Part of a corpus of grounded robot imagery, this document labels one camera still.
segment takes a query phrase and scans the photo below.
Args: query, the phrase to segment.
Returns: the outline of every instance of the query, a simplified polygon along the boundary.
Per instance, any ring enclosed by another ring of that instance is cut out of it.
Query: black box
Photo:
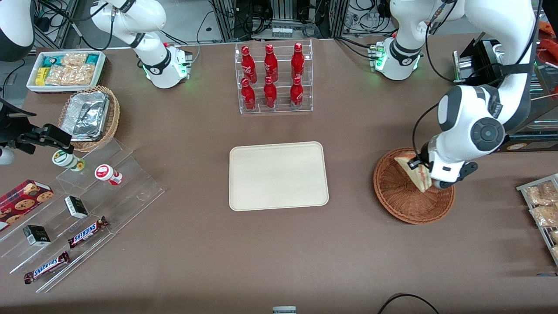
[[[50,244],[49,236],[46,234],[44,227],[27,225],[23,228],[23,234],[25,234],[27,241],[29,241],[31,245],[47,246]]]
[[[87,218],[87,210],[79,198],[68,196],[64,201],[66,202],[66,207],[70,211],[70,215],[79,219]]]

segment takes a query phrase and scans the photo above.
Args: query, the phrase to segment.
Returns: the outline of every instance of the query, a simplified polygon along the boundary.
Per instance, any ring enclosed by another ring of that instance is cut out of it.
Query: brown table
[[[451,51],[474,35],[435,36],[446,76]],[[371,176],[387,151],[409,146],[413,124],[448,90],[422,60],[392,82],[333,40],[314,41],[311,115],[244,117],[238,112],[234,45],[203,46],[191,79],[155,88],[132,50],[107,50],[104,85],[122,106],[116,138],[167,189],[122,232],[47,294],[1,267],[1,313],[376,313],[398,292],[442,313],[558,311],[552,259],[515,187],[556,173],[556,153],[495,154],[459,183],[440,222],[412,226],[390,216]],[[35,124],[55,122],[68,95],[29,93]],[[439,132],[430,114],[421,144]],[[330,199],[323,207],[234,212],[228,206],[235,146],[318,141]],[[18,153],[0,168],[0,192],[27,178],[50,182],[53,149]],[[385,313],[430,313],[399,299]]]

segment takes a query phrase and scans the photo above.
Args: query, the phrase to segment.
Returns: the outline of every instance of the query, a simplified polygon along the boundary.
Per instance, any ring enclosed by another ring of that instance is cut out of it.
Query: clear acrylic shelf
[[[86,168],[79,173],[66,170],[60,174],[53,182],[59,192],[53,200],[30,219],[13,228],[4,237],[4,241],[0,242],[2,264],[10,274],[21,277],[21,284],[24,284],[23,276],[27,272],[34,271],[63,251],[68,251],[71,260],[69,264],[57,268],[53,273],[44,274],[29,285],[37,293],[47,292],[58,284],[164,192],[137,164],[131,151],[116,140],[96,148],[83,158]],[[104,163],[112,165],[123,174],[120,185],[113,186],[95,179],[93,171]],[[68,195],[81,198],[89,212],[87,218],[77,219],[70,215],[64,202]],[[68,239],[102,216],[105,216],[109,225],[70,249]],[[22,231],[26,225],[45,227],[51,244],[42,248],[29,245]]]
[[[294,52],[294,46],[296,42],[302,43],[302,54],[304,54],[304,74],[302,75],[301,85],[304,89],[304,94],[302,96],[302,107],[298,110],[293,110],[291,108],[291,58]],[[292,41],[274,41],[273,50],[277,56],[278,67],[279,67],[279,80],[275,82],[275,87],[277,87],[277,105],[274,109],[270,109],[265,104],[265,96],[263,93],[263,87],[265,85],[264,78],[266,77],[266,71],[263,65],[263,61],[266,57],[266,42],[243,42],[238,43],[235,46],[235,68],[237,76],[237,89],[238,89],[238,103],[241,114],[259,114],[259,113],[298,113],[298,112],[311,112],[314,109],[314,94],[313,94],[313,51],[312,51],[312,41],[311,40],[292,40]],[[256,74],[258,75],[258,81],[252,84],[252,88],[256,94],[256,110],[247,111],[244,103],[242,101],[242,94],[240,90],[242,85],[240,80],[244,77],[242,72],[242,53],[240,49],[242,46],[248,46],[250,48],[250,55],[256,63]]]

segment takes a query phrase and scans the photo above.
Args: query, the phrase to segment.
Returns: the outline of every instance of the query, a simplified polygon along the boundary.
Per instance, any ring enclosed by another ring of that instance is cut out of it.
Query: wicker basket
[[[380,203],[390,214],[414,225],[424,225],[442,219],[453,206],[455,186],[438,189],[434,186],[421,193],[395,157],[413,151],[400,148],[388,152],[374,170],[374,190]]]
[[[96,142],[72,142],[72,145],[75,147],[77,151],[81,151],[83,153],[88,153],[95,149],[97,146],[101,146],[104,143],[110,141],[110,139],[116,133],[116,129],[118,128],[118,119],[120,118],[120,105],[118,104],[118,99],[114,96],[110,89],[104,86],[95,86],[83,91],[80,91],[80,94],[83,93],[93,93],[93,92],[103,92],[110,96],[110,103],[108,106],[107,112],[107,121],[104,127],[104,135],[103,137]],[[66,110],[68,109],[68,104],[70,103],[71,98],[73,95],[68,99],[66,105],[62,109],[62,114],[58,119],[58,127],[62,126],[62,122],[64,121],[64,117],[66,116]]]

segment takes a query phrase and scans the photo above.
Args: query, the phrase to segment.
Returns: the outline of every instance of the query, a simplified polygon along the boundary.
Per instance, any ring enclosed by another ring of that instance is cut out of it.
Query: coca-cola bottle
[[[240,49],[242,51],[242,72],[244,72],[244,77],[250,80],[250,83],[255,84],[258,81],[258,75],[256,74],[256,63],[252,56],[250,56],[250,49],[248,46],[242,46]]]
[[[302,54],[302,44],[297,42],[295,44],[295,53],[291,59],[291,76],[292,79],[304,74],[304,55]]]
[[[277,66],[277,57],[273,52],[273,45],[266,45],[266,58],[263,61],[266,67],[266,75],[271,76],[274,82],[279,80],[279,68]]]
[[[277,88],[270,75],[266,76],[266,85],[263,87],[263,93],[266,95],[266,106],[271,109],[275,108],[275,104],[277,103]]]
[[[298,110],[300,109],[300,107],[302,107],[302,93],[304,92],[304,89],[302,88],[302,86],[300,85],[300,77],[296,76],[293,80],[292,80],[292,86],[291,86],[291,108],[293,110]]]
[[[250,86],[250,81],[248,78],[242,78],[242,89],[240,93],[242,94],[242,101],[244,106],[248,111],[256,110],[256,94],[254,94],[254,89]]]

